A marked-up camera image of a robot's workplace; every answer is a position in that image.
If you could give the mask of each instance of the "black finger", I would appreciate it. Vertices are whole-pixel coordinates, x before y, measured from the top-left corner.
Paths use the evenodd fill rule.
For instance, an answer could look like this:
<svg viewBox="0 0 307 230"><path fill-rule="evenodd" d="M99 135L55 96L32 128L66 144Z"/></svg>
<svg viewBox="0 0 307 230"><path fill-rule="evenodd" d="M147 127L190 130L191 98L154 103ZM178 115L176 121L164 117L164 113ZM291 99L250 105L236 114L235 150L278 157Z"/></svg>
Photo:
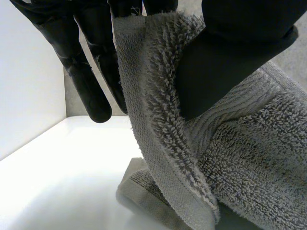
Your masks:
<svg viewBox="0 0 307 230"><path fill-rule="evenodd" d="M127 113L113 43L110 6L105 2L91 4L90 7L80 7L75 14L75 19L86 37L94 61L114 99L121 111Z"/></svg>
<svg viewBox="0 0 307 230"><path fill-rule="evenodd" d="M144 0L147 15L177 10L178 0Z"/></svg>
<svg viewBox="0 0 307 230"><path fill-rule="evenodd" d="M142 14L142 0L109 0L114 17Z"/></svg>

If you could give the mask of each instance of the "white table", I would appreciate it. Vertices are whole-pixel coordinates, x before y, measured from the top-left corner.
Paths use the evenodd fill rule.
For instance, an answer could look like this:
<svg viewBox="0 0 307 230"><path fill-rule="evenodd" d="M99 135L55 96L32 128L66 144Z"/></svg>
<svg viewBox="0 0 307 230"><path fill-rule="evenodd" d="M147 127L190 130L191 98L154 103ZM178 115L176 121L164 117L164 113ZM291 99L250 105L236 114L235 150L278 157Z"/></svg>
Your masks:
<svg viewBox="0 0 307 230"><path fill-rule="evenodd" d="M116 201L133 157L128 117L70 117L0 161L1 230L166 230Z"/></svg>

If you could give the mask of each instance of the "gray towel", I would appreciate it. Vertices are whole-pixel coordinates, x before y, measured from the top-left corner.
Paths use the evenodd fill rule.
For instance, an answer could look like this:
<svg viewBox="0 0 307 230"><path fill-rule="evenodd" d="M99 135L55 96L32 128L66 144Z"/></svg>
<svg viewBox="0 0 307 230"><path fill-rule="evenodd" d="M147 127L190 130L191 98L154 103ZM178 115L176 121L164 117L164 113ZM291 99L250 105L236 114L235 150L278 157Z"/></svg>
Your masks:
<svg viewBox="0 0 307 230"><path fill-rule="evenodd" d="M170 207L142 158L133 158L118 186L118 201L137 215L150 215L171 230L191 230ZM220 204L221 219L215 230L260 230L230 208Z"/></svg>
<svg viewBox="0 0 307 230"><path fill-rule="evenodd" d="M174 78L203 28L178 13L114 20L121 82L150 175L194 230L214 229L216 199L265 230L307 229L307 94L269 62L186 122Z"/></svg>

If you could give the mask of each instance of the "folded towel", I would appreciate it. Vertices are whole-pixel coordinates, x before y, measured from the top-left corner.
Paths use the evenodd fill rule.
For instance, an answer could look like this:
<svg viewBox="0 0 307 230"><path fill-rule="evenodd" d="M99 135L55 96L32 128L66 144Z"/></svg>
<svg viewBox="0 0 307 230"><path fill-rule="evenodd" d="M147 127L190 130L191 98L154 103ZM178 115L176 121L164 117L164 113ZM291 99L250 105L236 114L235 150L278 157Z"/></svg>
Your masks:
<svg viewBox="0 0 307 230"><path fill-rule="evenodd" d="M191 229L214 229L216 199L265 230L307 229L307 94L268 62L186 122L174 79L182 50L203 28L180 13L114 20L146 175Z"/></svg>
<svg viewBox="0 0 307 230"><path fill-rule="evenodd" d="M142 158L132 158L118 186L117 198L137 215L148 214L171 230L191 230L165 200ZM260 230L225 205L219 206L221 220L215 226L216 230Z"/></svg>

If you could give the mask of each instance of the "white wall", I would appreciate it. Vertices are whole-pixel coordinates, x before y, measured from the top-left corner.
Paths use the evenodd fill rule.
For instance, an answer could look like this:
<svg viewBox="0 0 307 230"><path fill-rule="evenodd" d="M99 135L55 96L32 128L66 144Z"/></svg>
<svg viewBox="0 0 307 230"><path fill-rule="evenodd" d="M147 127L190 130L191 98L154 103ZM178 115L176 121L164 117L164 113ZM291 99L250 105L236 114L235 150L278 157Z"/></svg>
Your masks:
<svg viewBox="0 0 307 230"><path fill-rule="evenodd" d="M0 160L66 117L63 67L11 4L0 1Z"/></svg>

